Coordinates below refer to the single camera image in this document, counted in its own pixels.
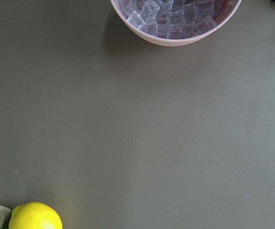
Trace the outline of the yellow lemon far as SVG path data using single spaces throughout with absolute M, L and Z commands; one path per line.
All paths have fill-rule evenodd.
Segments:
M 30 202 L 13 209 L 9 229 L 62 229 L 59 214 L 40 202 Z

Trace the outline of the pink bowl with ice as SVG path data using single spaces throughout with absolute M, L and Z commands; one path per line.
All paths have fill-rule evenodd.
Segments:
M 113 0 L 121 20 L 136 35 L 161 46 L 203 39 L 235 13 L 239 0 Z

